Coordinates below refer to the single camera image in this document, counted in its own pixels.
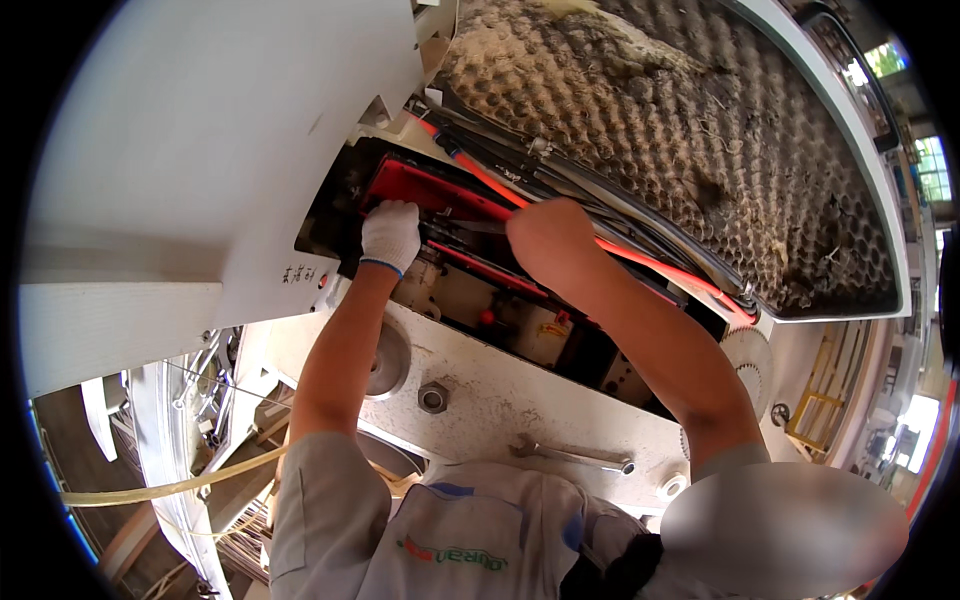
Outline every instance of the open-end wrench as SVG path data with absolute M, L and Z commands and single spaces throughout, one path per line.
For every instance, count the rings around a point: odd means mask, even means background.
M 615 463 L 614 461 L 604 461 L 599 458 L 592 458 L 589 456 L 581 456 L 580 454 L 571 454 L 570 452 L 564 452 L 562 450 L 557 450 L 554 448 L 549 448 L 543 444 L 537 443 L 533 438 L 525 433 L 519 434 L 520 440 L 523 442 L 521 446 L 510 446 L 510 453 L 516 456 L 517 458 L 524 458 L 527 456 L 542 456 L 545 458 L 553 458 L 560 461 L 567 461 L 568 463 L 576 463 L 578 465 L 587 465 L 589 467 L 599 467 L 603 470 L 611 470 L 621 475 L 629 475 L 634 472 L 636 469 L 636 464 L 632 460 L 623 461 L 622 463 Z

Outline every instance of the gray work uniform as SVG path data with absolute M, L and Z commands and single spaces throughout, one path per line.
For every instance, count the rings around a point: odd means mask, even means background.
M 744 444 L 697 475 L 766 461 L 762 446 Z M 270 556 L 273 598 L 552 599 L 581 552 L 603 569 L 647 533 L 562 477 L 496 463 L 431 466 L 388 520 L 390 506 L 349 437 L 320 432 L 292 444 Z M 691 580 L 668 553 L 637 595 L 729 597 Z

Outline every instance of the hand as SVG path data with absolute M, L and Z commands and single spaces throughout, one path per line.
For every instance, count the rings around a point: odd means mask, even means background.
M 516 262 L 530 276 L 573 300 L 579 274 L 593 273 L 611 263 L 593 241 L 593 224 L 579 204 L 555 198 L 514 212 L 507 222 L 507 239 Z
M 392 268 L 403 279 L 420 251 L 420 210 L 416 204 L 385 200 L 371 211 L 363 224 L 363 256 Z

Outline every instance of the uniform logo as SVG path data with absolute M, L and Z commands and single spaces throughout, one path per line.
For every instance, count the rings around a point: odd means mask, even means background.
M 449 546 L 442 550 L 437 550 L 435 548 L 417 545 L 410 539 L 410 536 L 407 536 L 404 541 L 397 540 L 396 545 L 404 548 L 410 553 L 410 556 L 422 561 L 427 561 L 428 563 L 442 564 L 447 561 L 454 563 L 474 563 L 483 566 L 489 571 L 499 571 L 507 566 L 506 559 L 498 559 L 482 549 L 465 549 Z

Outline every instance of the white work glove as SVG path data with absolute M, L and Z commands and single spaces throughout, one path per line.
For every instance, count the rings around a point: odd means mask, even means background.
M 420 210 L 402 200 L 385 200 L 363 223 L 363 256 L 360 262 L 386 265 L 403 274 L 420 251 Z

